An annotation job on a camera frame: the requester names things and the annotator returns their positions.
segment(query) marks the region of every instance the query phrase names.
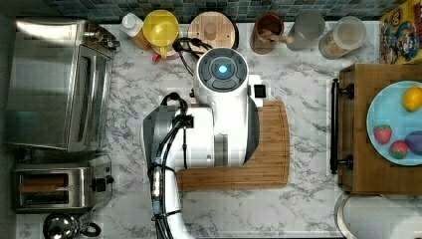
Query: toaster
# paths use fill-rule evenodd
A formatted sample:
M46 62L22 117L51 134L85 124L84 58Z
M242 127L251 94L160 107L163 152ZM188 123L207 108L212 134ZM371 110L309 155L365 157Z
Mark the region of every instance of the toaster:
M16 213L85 213L109 202L113 177L107 155L48 161L19 162L11 170Z
M119 41L71 18L16 21L4 143L66 152L102 148Z

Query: cereal box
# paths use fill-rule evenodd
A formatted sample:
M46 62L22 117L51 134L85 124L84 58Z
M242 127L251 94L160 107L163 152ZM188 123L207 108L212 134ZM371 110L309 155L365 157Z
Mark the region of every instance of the cereal box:
M422 62L422 0L408 0L380 19L380 61Z

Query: yellow cup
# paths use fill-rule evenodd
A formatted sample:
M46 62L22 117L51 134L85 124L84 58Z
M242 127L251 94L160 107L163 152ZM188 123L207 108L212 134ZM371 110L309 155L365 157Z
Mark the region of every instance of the yellow cup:
M161 58L167 58L167 48L173 44L179 34L176 17L165 10L149 13L143 21L143 35L148 42L159 48Z

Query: electric kettle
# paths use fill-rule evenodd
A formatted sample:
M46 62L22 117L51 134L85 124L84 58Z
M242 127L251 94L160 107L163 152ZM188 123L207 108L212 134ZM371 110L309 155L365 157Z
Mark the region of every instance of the electric kettle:
M102 229L91 221L90 213L53 213L44 220L43 234L46 239L73 239L79 235L98 237Z

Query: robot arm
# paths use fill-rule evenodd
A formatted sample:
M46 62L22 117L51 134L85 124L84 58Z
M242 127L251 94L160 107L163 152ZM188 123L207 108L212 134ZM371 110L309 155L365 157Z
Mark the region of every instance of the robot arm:
M209 55L212 57L205 58L208 62L202 61ZM232 72L229 76L213 72L219 69ZM207 81L202 79L204 71L212 75L206 76ZM196 72L201 74L194 80L200 107L189 109L185 101L172 93L143 121L141 145L148 165L158 238L192 238L182 219L178 170L240 166L257 148L260 130L255 103L262 105L262 100L251 94L248 71L246 61L236 51L210 50L199 60ZM251 78L251 86L261 82L257 77ZM181 109L168 106L168 99L178 100Z

